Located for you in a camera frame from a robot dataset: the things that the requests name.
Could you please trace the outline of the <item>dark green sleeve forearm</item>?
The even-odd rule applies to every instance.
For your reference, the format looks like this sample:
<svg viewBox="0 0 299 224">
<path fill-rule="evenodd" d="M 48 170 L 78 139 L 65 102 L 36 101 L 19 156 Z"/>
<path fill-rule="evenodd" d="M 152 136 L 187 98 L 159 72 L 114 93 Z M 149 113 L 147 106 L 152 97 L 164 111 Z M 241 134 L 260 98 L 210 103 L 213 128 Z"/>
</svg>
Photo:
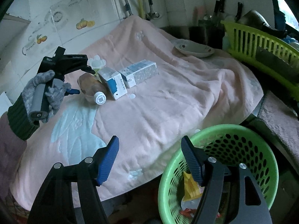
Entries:
<svg viewBox="0 0 299 224">
<path fill-rule="evenodd" d="M 27 113 L 22 94 L 7 112 L 9 126 L 15 135 L 23 141 L 28 140 L 40 127 L 38 121 L 32 121 Z"/>
</svg>

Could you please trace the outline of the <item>grey gloved left hand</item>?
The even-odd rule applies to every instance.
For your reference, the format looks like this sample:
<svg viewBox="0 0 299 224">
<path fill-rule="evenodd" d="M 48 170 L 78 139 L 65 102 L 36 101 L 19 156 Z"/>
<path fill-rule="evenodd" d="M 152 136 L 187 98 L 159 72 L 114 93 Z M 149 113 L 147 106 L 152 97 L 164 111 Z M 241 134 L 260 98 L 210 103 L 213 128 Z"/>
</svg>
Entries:
<svg viewBox="0 0 299 224">
<path fill-rule="evenodd" d="M 27 118 L 30 123 L 38 124 L 40 119 L 33 120 L 30 116 L 30 111 L 34 104 L 34 95 L 36 94 L 37 87 L 41 84 L 46 84 L 51 81 L 55 76 L 55 72 L 53 70 L 49 70 L 47 72 L 38 73 L 35 77 L 33 77 L 25 86 L 24 90 L 21 93 L 21 98 L 24 103 L 24 107 L 27 113 Z M 41 119 L 43 123 L 47 123 L 51 117 L 53 117 L 58 110 L 60 109 L 61 103 L 65 96 L 67 90 L 71 89 L 70 83 L 59 83 L 53 86 L 46 86 L 42 93 L 42 99 L 45 99 L 48 103 L 47 112 L 48 115 L 46 118 Z"/>
</svg>

